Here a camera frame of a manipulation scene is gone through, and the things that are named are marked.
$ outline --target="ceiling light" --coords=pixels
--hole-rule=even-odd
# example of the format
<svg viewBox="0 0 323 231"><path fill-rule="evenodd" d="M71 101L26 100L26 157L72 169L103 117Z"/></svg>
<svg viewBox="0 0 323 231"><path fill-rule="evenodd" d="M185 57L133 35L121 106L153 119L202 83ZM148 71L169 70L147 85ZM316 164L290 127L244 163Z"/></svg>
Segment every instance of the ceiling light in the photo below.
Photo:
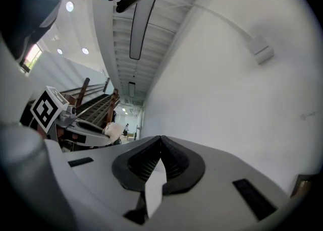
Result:
<svg viewBox="0 0 323 231"><path fill-rule="evenodd" d="M129 82L129 96L135 97L135 89L136 89L136 83Z"/></svg>
<svg viewBox="0 0 323 231"><path fill-rule="evenodd" d="M71 12L74 9L74 4L72 2L67 2L66 9L68 12Z"/></svg>
<svg viewBox="0 0 323 231"><path fill-rule="evenodd" d="M83 48L83 49L82 49L82 52L84 52L85 54L89 54L89 50L88 50L88 49L86 49L86 48Z"/></svg>
<svg viewBox="0 0 323 231"><path fill-rule="evenodd" d="M131 59L140 59L143 40L155 1L156 0L142 0L136 5L130 39L129 56Z"/></svg>

